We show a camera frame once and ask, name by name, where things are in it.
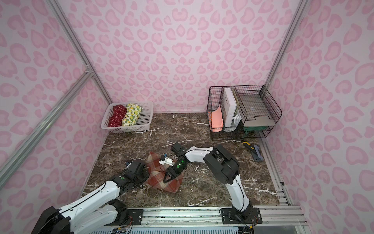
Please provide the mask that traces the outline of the red plaid skirt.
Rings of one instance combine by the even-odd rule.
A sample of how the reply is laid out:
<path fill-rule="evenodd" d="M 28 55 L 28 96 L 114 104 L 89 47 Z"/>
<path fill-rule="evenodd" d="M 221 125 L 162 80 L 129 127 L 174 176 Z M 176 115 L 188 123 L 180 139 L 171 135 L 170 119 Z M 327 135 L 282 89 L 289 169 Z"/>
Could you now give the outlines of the red plaid skirt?
<path fill-rule="evenodd" d="M 164 183 L 163 180 L 169 165 L 161 165 L 159 163 L 160 159 L 161 156 L 159 154 L 149 152 L 146 164 L 150 177 L 147 180 L 147 183 L 154 188 L 161 189 L 166 192 L 176 193 L 183 182 L 184 173 L 182 173 L 178 178 L 173 179 L 168 183 Z"/>

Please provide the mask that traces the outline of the white plastic basket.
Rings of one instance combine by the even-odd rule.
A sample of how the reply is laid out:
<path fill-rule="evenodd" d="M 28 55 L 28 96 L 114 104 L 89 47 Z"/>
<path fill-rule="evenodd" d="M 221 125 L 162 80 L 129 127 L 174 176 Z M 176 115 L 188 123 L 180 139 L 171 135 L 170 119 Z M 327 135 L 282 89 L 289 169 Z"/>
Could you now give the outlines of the white plastic basket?
<path fill-rule="evenodd" d="M 113 103 L 105 112 L 101 128 L 112 133 L 143 132 L 150 129 L 152 118 L 152 101 Z"/>

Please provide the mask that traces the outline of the lemon print skirt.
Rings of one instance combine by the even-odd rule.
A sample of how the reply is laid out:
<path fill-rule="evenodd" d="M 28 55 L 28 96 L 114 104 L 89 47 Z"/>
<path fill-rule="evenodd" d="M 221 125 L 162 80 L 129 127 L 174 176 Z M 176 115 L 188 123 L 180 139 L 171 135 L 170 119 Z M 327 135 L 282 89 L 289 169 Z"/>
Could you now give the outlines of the lemon print skirt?
<path fill-rule="evenodd" d="M 122 120 L 122 126 L 134 126 L 140 118 L 143 108 L 135 103 L 128 103 L 126 105 L 127 113 Z"/>

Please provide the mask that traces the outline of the red polka dot skirt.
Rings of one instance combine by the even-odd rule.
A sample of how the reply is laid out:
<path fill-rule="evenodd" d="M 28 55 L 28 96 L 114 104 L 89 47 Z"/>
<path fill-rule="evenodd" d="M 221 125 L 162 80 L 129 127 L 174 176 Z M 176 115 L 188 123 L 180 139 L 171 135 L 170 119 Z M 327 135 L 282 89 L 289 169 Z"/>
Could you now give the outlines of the red polka dot skirt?
<path fill-rule="evenodd" d="M 108 127 L 121 127 L 122 120 L 124 119 L 127 113 L 127 108 L 124 105 L 115 105 L 113 106 L 113 114 L 109 118 Z"/>

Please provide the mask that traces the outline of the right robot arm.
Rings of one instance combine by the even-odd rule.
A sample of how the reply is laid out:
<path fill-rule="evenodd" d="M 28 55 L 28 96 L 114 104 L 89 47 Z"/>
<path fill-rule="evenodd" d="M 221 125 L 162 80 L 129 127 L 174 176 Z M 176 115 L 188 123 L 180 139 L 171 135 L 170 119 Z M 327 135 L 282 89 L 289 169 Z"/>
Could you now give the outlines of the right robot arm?
<path fill-rule="evenodd" d="M 240 164 L 238 160 L 221 144 L 209 148 L 185 148 L 175 143 L 171 150 L 178 157 L 177 162 L 168 167 L 163 179 L 168 183 L 182 174 L 189 163 L 205 163 L 214 177 L 224 184 L 230 194 L 233 208 L 247 218 L 253 210 L 253 205 L 246 196 L 241 183 Z"/>

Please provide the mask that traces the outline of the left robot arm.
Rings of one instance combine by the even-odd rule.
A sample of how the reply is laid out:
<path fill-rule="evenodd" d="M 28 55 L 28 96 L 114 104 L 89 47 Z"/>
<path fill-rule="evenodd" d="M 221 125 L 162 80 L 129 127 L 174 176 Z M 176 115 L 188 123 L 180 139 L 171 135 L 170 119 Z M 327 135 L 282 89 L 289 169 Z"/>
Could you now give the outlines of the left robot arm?
<path fill-rule="evenodd" d="M 117 226 L 113 232 L 131 228 L 141 220 L 141 211 L 131 214 L 118 199 L 122 194 L 142 187 L 150 174 L 143 160 L 134 160 L 88 195 L 70 204 L 44 210 L 33 234 L 89 234 L 105 225 Z"/>

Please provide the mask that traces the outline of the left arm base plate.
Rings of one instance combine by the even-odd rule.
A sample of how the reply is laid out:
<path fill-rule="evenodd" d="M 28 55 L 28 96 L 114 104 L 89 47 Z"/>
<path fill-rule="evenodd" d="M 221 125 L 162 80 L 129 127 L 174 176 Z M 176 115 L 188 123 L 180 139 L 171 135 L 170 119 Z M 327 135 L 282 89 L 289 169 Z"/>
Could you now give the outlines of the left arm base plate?
<path fill-rule="evenodd" d="M 106 226 L 141 225 L 143 209 L 129 209 L 122 201 L 114 199 L 108 202 L 109 208 L 117 212 L 115 219 Z"/>

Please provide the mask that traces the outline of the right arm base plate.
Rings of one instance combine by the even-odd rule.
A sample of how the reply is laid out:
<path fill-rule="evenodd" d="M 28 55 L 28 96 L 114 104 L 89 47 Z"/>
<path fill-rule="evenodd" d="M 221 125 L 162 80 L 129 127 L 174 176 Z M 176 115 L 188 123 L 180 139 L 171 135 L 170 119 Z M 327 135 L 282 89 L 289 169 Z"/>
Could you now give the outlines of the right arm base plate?
<path fill-rule="evenodd" d="M 223 224 L 246 224 L 256 226 L 263 223 L 260 209 L 253 207 L 240 212 L 235 208 L 222 208 L 219 210 Z"/>

